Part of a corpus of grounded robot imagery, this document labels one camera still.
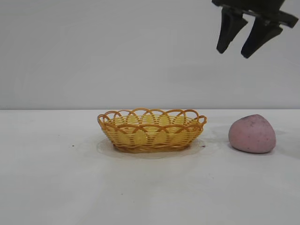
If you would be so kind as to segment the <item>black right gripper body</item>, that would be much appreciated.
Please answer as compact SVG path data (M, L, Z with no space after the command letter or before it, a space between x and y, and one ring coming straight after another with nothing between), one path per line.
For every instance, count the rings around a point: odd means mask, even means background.
M245 14L293 28L295 16L280 10L285 0L212 0L218 7L233 8Z

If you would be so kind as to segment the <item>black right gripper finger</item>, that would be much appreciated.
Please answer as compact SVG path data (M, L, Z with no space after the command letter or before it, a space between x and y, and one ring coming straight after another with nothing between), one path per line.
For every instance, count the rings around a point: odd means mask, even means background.
M243 18L243 12L232 7L223 7L221 11L221 29L217 50L223 54L237 34L248 24Z
M248 59L265 43L282 33L283 29L278 23L266 20L255 20L251 32L244 43L241 55Z

